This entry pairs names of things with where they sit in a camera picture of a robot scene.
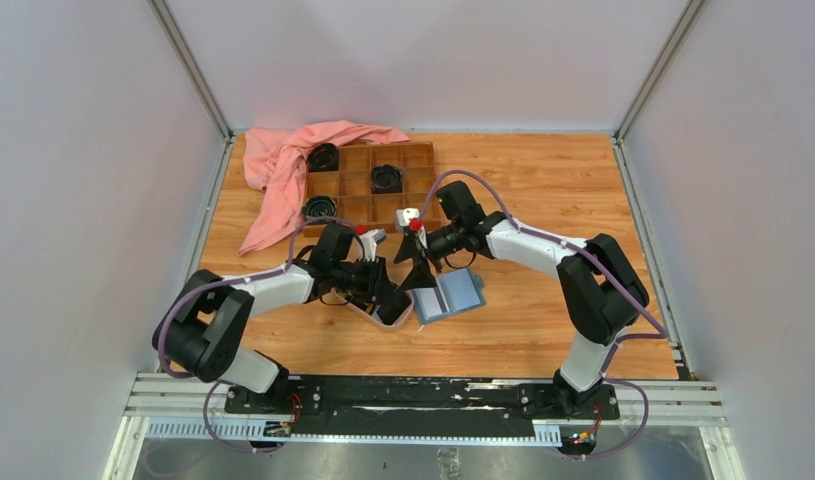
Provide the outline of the teal leather card holder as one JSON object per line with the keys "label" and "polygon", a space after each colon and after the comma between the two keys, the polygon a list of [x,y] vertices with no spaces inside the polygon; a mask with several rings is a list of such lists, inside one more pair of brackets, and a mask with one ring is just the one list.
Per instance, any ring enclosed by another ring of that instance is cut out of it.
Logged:
{"label": "teal leather card holder", "polygon": [[436,280],[436,288],[441,289],[444,293],[450,310],[450,315],[444,319],[486,305],[483,294],[484,282],[470,267],[442,274]]}

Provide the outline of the pink oval card tray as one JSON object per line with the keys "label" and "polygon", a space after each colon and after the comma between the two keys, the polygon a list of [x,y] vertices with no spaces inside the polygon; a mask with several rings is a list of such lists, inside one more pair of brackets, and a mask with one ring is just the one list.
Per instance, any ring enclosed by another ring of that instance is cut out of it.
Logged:
{"label": "pink oval card tray", "polygon": [[347,298],[346,307],[352,312],[367,320],[372,325],[386,332],[395,332],[401,329],[414,312],[414,300],[410,293],[405,293],[395,308],[395,315],[382,319],[378,315],[380,308],[372,303],[359,299]]}

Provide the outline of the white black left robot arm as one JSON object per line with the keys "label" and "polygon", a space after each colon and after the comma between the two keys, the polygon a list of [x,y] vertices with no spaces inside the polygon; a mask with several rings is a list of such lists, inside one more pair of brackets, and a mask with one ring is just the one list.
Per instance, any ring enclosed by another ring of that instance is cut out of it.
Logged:
{"label": "white black left robot arm", "polygon": [[286,306],[318,301],[330,293],[382,327],[395,327],[413,310],[411,295],[388,276],[387,261],[375,249],[382,230],[363,234],[329,222],[313,245],[284,264],[247,276],[220,276],[206,269],[192,274],[160,321],[152,346],[174,376],[220,382],[251,392],[266,413],[289,400],[288,371],[270,357],[247,349],[242,338],[249,320]]}

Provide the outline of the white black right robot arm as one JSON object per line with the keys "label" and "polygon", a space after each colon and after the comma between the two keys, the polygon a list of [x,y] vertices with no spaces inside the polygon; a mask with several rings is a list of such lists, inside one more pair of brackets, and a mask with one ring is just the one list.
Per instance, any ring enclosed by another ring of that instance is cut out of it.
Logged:
{"label": "white black right robot arm", "polygon": [[394,215],[404,236],[395,260],[413,263],[405,288],[436,286],[449,255],[460,251],[523,265],[558,281],[575,335],[551,383],[520,390],[521,412],[530,418],[604,416],[610,391],[606,370],[649,304],[618,242],[607,234],[562,236],[530,227],[505,211],[487,213],[462,181],[443,186],[435,197],[448,221],[435,231],[426,231],[415,208]]}

